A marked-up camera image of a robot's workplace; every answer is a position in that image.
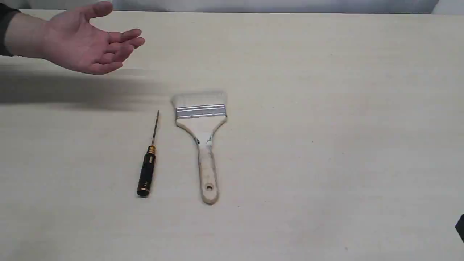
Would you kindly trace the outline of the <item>open human hand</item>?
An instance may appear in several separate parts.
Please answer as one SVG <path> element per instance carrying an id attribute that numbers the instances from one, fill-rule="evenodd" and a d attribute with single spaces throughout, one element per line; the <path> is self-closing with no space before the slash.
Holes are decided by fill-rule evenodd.
<path id="1" fill-rule="evenodd" d="M 112 11 L 111 2 L 100 1 L 55 15 L 40 28 L 41 58 L 91 75 L 120 69 L 145 39 L 141 29 L 107 32 L 91 25 L 91 19 L 108 16 Z"/>

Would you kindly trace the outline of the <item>forearm with dark sleeve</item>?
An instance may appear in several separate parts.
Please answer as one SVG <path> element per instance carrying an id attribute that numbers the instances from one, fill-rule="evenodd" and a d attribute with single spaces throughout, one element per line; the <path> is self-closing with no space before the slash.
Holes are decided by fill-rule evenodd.
<path id="1" fill-rule="evenodd" d="M 0 54 L 8 57 L 43 58 L 46 22 L 1 3 Z"/>

